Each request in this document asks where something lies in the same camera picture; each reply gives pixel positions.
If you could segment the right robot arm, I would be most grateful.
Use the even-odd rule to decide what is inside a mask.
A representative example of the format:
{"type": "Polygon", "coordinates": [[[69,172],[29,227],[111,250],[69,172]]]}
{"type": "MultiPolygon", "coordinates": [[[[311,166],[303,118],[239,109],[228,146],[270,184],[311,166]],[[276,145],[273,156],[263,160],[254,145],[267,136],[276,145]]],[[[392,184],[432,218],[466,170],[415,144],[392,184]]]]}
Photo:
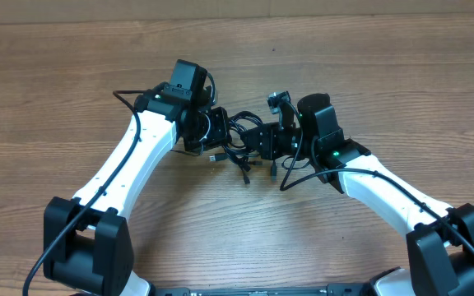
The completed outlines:
{"type": "Polygon", "coordinates": [[[244,146],[265,160],[307,159],[312,178],[363,203],[407,243],[408,268],[394,268],[361,285],[360,295],[474,295],[474,206],[453,207],[415,189],[386,169],[370,150],[345,137],[329,95],[292,104],[288,93],[267,97],[275,123],[241,132],[244,146]]]}

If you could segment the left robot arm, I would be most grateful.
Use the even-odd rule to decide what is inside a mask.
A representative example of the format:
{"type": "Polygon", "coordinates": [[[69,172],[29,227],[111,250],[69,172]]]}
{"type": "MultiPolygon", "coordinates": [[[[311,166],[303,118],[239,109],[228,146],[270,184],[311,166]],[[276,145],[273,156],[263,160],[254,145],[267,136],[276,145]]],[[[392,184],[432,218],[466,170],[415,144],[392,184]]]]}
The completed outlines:
{"type": "Polygon", "coordinates": [[[44,252],[32,272],[85,295],[154,293],[133,269],[128,220],[137,199],[179,139],[200,155],[227,134],[213,76],[196,63],[178,60],[168,81],[132,94],[128,130],[100,170],[72,198],[54,197],[44,210],[44,252]]]}

